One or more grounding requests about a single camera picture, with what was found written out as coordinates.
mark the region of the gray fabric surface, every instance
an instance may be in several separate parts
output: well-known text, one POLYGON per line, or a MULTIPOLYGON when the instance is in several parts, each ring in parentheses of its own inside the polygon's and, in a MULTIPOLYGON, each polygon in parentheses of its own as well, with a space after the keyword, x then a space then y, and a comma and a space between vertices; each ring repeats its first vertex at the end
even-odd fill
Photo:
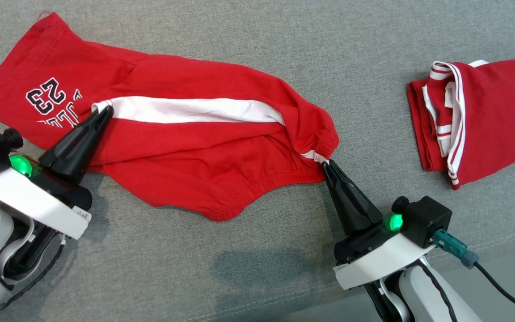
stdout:
MULTIPOLYGON (((514 250, 515 165, 450 190, 421 169, 405 89, 436 59, 515 59, 515 1, 0 0, 0 63, 44 10, 83 39, 287 80, 331 113, 333 158, 378 207, 430 195, 480 255, 514 250)), ((252 321, 350 295, 331 268, 343 235, 323 184, 277 189, 222 223, 150 208, 101 175, 84 185, 95 198, 87 232, 1 321, 252 321)))

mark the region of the teal connector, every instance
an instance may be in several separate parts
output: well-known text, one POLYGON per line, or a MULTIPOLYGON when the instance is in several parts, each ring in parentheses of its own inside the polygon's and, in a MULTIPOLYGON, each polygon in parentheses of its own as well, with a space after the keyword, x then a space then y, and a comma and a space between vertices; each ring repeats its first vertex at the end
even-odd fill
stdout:
POLYGON ((444 229, 439 229, 435 232, 433 243, 438 248, 455 255, 468 269, 472 269, 474 263, 478 261, 478 254, 468 250, 465 243, 459 241, 444 229))

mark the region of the red fabric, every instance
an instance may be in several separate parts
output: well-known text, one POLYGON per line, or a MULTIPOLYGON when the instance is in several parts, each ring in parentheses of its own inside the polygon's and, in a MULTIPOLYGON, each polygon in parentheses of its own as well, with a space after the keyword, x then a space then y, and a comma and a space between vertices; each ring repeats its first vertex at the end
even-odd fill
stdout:
POLYGON ((411 82, 407 96, 423 168, 448 169, 452 188, 457 190, 515 163, 515 59, 476 68, 464 63, 446 65, 452 66, 450 77, 411 82), (457 132, 451 154, 441 158, 435 127, 424 106, 422 87, 426 83, 437 117, 445 115, 444 120, 451 119, 452 108, 444 106, 445 88, 451 81, 462 86, 462 92, 457 94, 461 100, 462 128, 459 130, 458 124, 452 124, 452 132, 457 132))
MULTIPOLYGON (((48 95, 30 97, 46 102, 48 95)), ((315 150, 329 159, 339 143, 329 114, 281 79, 241 65, 85 42, 55 13, 31 27, 0 65, 0 122, 43 149, 70 130, 70 102, 82 120, 93 102, 133 95, 258 100, 282 114, 286 126, 111 121, 92 170, 152 206, 211 220, 233 218, 274 188, 323 181, 319 163, 300 154, 315 150), (66 99, 42 115, 45 108, 37 110, 26 93, 52 77, 59 84, 54 98, 60 101, 62 91, 66 99)))
POLYGON ((445 158, 441 156, 440 148, 438 147, 435 123, 425 108, 422 94, 422 87, 424 85, 426 85, 425 80, 418 80, 409 83, 407 88, 418 154, 421 157, 422 167, 426 171, 448 170, 445 158))

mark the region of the white stripe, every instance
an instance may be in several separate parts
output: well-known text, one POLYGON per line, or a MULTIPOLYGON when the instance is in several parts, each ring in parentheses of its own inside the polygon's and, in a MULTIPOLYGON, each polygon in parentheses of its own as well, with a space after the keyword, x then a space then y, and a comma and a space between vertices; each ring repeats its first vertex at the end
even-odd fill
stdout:
MULTIPOLYGON (((92 105, 92 111, 102 111, 107 106, 113 107, 115 119, 145 123, 248 122, 286 125, 280 112, 264 102, 255 100, 125 96, 96 102, 92 105)), ((313 150, 301 155, 319 163, 328 161, 313 150)))
POLYGON ((453 81, 448 82, 444 88, 444 107, 452 108, 454 105, 452 101, 454 100, 454 84, 453 81))
POLYGON ((433 80, 443 80, 447 79, 450 76, 452 76, 451 73, 437 73, 435 71, 431 71, 431 73, 429 74, 429 77, 433 80))
POLYGON ((437 126, 437 134, 447 134, 452 131, 452 124, 447 124, 445 126, 437 126))
POLYGON ((447 136, 445 140, 438 140, 438 146, 440 147, 441 157, 446 157, 450 152, 450 136, 447 136))
MULTIPOLYGON (((455 102, 454 106, 455 108, 452 108, 452 124, 455 124, 455 127, 460 126, 460 104, 458 104, 458 101, 456 100, 456 88, 452 91, 452 101, 455 102)), ((454 145, 454 141, 456 141, 456 135, 458 135, 458 131, 452 131, 450 134, 450 141, 452 144, 451 147, 454 145)))
POLYGON ((456 82, 456 102, 458 102, 460 108, 460 122, 458 123, 458 131, 456 133, 456 140, 454 141, 450 153, 448 155, 448 169, 454 173, 455 177, 458 177, 458 168, 460 167, 460 161, 462 161, 462 153, 464 151, 464 143, 466 142, 466 105, 464 103, 464 88, 462 83, 462 75, 458 70, 458 67, 447 64, 452 72, 454 73, 454 80, 456 82))
POLYGON ((480 59, 477 61, 473 61, 472 63, 469 63, 468 65, 476 68, 478 66, 482 66, 482 65, 486 65, 486 64, 488 64, 488 61, 485 61, 484 59, 480 59))
POLYGON ((426 85, 422 88, 422 95, 425 99, 425 108, 433 118, 433 122, 436 126, 437 110, 435 109, 435 106, 433 106, 433 102, 431 101, 431 97, 429 96, 428 88, 426 85))

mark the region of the label sticker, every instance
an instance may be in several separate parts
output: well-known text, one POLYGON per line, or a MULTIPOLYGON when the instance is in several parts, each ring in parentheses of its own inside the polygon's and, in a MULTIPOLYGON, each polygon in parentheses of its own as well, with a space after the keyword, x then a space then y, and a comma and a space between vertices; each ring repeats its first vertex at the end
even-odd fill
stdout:
POLYGON ((73 211, 77 212, 77 214, 79 216, 81 216, 82 218, 84 218, 84 220, 86 220, 86 222, 90 222, 90 218, 92 218, 90 212, 86 212, 85 210, 82 210, 78 206, 74 206, 73 211))

